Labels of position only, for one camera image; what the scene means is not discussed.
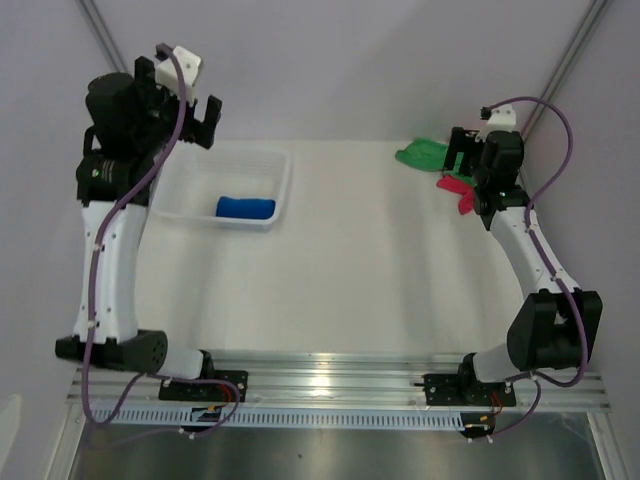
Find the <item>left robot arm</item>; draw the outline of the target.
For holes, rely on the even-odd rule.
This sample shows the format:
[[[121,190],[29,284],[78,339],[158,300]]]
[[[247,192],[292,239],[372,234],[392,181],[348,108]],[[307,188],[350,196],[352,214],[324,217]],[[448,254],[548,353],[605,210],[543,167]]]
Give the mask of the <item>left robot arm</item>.
[[[97,77],[85,104],[85,131],[76,169],[84,225],[82,300],[71,335],[55,343],[59,359],[98,368],[182,377],[197,400],[216,390],[205,354],[139,327],[134,290],[139,244],[153,184],[178,142],[213,145],[221,101],[210,96],[195,118],[194,85],[202,60],[180,46],[158,46],[155,59],[138,58],[133,73]]]

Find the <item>pink towel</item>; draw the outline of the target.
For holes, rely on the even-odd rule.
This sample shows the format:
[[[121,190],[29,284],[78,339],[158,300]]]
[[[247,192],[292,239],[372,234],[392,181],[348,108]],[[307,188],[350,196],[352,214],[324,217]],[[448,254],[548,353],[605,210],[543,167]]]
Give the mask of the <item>pink towel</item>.
[[[436,182],[436,186],[459,196],[458,212],[460,215],[469,214],[474,210],[474,189],[466,181],[451,175],[444,175]]]

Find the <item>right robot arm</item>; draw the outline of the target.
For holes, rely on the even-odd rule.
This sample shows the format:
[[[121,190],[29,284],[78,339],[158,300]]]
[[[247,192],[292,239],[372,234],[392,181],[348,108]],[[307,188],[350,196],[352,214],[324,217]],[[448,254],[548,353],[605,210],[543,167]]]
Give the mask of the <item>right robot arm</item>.
[[[602,315],[600,295],[582,289],[546,241],[530,197],[517,182],[523,160],[517,131],[451,131],[444,168],[470,175],[473,209],[506,254],[524,299],[505,342],[467,355],[459,367],[458,395],[472,404],[489,396],[493,383],[527,376],[563,388],[579,383]]]

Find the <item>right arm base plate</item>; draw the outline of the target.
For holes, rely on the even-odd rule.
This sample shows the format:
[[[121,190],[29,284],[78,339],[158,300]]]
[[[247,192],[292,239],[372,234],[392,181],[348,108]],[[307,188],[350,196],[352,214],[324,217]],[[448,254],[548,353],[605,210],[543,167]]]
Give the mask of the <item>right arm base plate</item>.
[[[431,373],[415,383],[424,391],[426,404],[438,407],[515,407],[516,396],[504,382],[481,383],[457,374]]]

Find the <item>aluminium frame post right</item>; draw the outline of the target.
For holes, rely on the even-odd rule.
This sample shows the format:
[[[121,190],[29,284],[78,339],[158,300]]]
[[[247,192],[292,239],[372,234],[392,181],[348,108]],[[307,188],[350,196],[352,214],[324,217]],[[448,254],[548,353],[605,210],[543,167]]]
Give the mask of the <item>aluminium frame post right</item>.
[[[554,102],[613,4],[612,0],[592,0],[587,3],[586,10],[562,48],[551,74],[538,95],[539,99],[548,103]]]

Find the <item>blue towel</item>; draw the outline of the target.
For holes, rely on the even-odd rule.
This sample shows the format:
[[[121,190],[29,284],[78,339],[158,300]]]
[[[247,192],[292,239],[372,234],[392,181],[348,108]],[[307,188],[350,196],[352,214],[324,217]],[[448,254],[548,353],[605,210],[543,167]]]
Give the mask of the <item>blue towel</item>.
[[[274,215],[275,209],[276,202],[272,199],[221,196],[215,215],[220,218],[267,220]]]

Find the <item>aluminium frame rail right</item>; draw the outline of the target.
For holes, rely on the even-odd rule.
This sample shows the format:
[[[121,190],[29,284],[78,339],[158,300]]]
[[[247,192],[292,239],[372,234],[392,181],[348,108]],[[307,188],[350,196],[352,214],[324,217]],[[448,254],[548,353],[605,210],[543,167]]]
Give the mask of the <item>aluminium frame rail right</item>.
[[[526,175],[523,168],[520,168],[518,170],[516,184],[525,192],[528,198],[531,198],[531,193],[529,192],[529,188],[526,182]]]

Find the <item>white plastic basket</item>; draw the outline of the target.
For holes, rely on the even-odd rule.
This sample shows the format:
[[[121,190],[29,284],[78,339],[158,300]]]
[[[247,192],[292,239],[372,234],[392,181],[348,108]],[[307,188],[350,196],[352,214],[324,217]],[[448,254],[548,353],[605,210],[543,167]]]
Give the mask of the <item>white plastic basket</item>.
[[[150,210],[188,225],[267,232],[284,210],[291,173],[292,160],[283,150],[183,145],[165,162]],[[215,210],[221,196],[272,199],[275,213],[267,220],[220,218]]]

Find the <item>aluminium front rail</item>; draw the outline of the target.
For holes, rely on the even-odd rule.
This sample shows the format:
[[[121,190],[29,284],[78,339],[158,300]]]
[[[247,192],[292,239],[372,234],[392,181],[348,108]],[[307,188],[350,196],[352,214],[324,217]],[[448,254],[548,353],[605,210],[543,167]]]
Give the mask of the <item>aluminium front rail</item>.
[[[425,408],[422,376],[455,373],[462,354],[337,354],[279,353],[260,351],[211,351],[220,370],[249,373],[243,407],[410,410]],[[115,401],[132,373],[93,370],[89,393],[92,403]],[[611,404],[597,373],[587,373],[572,388],[560,388],[539,380],[542,397],[538,412],[609,413]],[[534,400],[530,380],[514,385],[517,404],[507,412],[523,412]],[[127,398],[133,403],[160,403],[160,382],[143,378]]]

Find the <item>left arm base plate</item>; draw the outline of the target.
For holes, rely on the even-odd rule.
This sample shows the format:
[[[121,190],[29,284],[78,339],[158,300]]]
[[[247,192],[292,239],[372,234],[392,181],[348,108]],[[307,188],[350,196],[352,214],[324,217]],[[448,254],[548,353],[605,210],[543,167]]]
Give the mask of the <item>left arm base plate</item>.
[[[213,379],[215,384],[196,384],[171,382],[162,384],[158,397],[161,401],[176,402],[213,402],[232,403],[236,401],[236,396],[230,388],[233,384],[239,392],[240,403],[246,398],[249,383],[249,373],[244,370],[217,370]]]

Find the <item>aluminium frame post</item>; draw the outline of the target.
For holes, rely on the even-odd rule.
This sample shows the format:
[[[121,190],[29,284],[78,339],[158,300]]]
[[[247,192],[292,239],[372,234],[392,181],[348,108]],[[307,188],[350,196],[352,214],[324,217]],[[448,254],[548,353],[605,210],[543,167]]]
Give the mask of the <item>aluminium frame post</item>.
[[[76,4],[109,67],[113,71],[128,72],[124,56],[117,46],[97,2],[95,0],[76,0]]]
[[[562,48],[551,74],[538,95],[539,99],[548,103],[554,102],[613,4],[612,0],[592,0],[587,3],[586,10]]]

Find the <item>aluminium frame post left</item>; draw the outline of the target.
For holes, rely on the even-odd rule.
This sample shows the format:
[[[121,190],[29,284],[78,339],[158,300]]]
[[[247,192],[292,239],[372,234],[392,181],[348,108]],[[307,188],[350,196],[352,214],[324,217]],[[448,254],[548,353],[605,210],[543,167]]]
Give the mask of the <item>aluminium frame post left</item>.
[[[76,4],[109,67],[113,71],[128,72],[124,56],[117,46],[97,2],[95,0],[76,0]]]

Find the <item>green towel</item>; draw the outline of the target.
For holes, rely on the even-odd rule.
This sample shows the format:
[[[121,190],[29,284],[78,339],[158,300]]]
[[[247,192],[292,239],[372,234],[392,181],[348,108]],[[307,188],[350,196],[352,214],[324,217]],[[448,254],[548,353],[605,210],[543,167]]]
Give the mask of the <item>green towel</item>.
[[[400,163],[424,172],[439,172],[442,175],[450,175],[468,185],[473,185],[470,176],[462,175],[459,172],[463,155],[458,153],[455,156],[454,168],[446,170],[444,168],[448,146],[430,139],[418,138],[412,141],[404,149],[395,153],[395,159]]]

